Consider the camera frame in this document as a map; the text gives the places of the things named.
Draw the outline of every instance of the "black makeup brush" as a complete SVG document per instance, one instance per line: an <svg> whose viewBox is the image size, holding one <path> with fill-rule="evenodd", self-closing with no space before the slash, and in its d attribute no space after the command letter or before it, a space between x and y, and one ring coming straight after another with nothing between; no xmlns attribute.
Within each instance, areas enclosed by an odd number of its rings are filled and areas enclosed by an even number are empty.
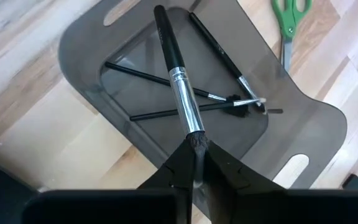
<svg viewBox="0 0 358 224"><path fill-rule="evenodd" d="M208 29L203 25L203 23L197 18L196 14L193 12L189 13L190 21L196 27L196 29L200 32L200 34L204 37L205 41L209 44L209 46L213 49L213 52L216 54L218 59L223 63L223 65L227 68L230 74L235 78L240 86L245 90L248 96L252 99L257 99L258 97L252 91L250 85L248 84L245 77L242 76L240 70L236 67L234 62L229 58L227 53L222 49L217 40L212 36L212 34L208 31ZM255 105L257 109L261 113L266 112L265 105L261 102L256 102Z"/></svg>
<svg viewBox="0 0 358 224"><path fill-rule="evenodd" d="M185 62L163 6L154 8L154 17L181 124L186 139L196 154L193 183L194 187L199 187L203 183L204 155L208 150L209 141L204 133L200 111L187 77Z"/></svg>

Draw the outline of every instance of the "plastic tray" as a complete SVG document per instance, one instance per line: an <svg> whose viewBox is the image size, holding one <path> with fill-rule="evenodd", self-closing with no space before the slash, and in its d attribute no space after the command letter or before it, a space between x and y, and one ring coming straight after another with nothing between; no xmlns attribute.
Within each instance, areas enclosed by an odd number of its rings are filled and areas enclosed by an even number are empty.
<svg viewBox="0 0 358 224"><path fill-rule="evenodd" d="M129 116L175 108L171 89L103 67L105 61L168 78L153 8L168 10L193 87L222 96L244 96L240 86L192 27L193 11L238 66L267 108L283 114L247 118L222 111L201 112L210 139L244 164L273 179L295 154L310 161L292 185L308 188L346 135L346 119L335 107L305 96L285 73L235 0L140 1L110 26L106 14L120 1L105 0L64 33L59 60L66 79L107 120L159 167L185 137L178 116L131 122ZM199 105L212 103L197 97Z"/></svg>

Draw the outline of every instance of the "brush bristles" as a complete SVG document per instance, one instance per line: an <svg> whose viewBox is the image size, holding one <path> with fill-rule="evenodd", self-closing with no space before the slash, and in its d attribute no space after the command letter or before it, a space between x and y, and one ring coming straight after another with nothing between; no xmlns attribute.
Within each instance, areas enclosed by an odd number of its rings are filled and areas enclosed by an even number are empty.
<svg viewBox="0 0 358 224"><path fill-rule="evenodd" d="M190 133L186 136L186 139L189 140L191 148L196 153L193 187L199 188L203 184L204 157L205 152L208 150L209 140L204 131Z"/></svg>

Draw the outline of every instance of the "green scissors handle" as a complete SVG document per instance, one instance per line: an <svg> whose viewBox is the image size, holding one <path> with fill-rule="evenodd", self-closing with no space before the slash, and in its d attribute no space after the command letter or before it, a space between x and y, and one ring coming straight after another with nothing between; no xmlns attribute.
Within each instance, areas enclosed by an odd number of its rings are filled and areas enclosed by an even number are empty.
<svg viewBox="0 0 358 224"><path fill-rule="evenodd" d="M278 0L272 0L273 11L277 16L282 35L286 38L293 38L296 32L296 26L311 8L311 0L305 0L305 9L299 11L296 6L297 0L285 0L284 11L280 9Z"/></svg>

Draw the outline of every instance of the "scissors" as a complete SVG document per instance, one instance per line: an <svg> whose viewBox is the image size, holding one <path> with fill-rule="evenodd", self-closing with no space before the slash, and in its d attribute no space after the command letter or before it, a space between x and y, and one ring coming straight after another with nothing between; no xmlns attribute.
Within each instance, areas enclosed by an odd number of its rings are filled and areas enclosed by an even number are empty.
<svg viewBox="0 0 358 224"><path fill-rule="evenodd" d="M272 0L273 11L276 14L282 34L281 64L288 72L290 69L292 40L296 33L296 26L311 8L311 0L305 0L305 8L301 12L296 6L297 0L285 0L284 10L280 9L278 0Z"/></svg>

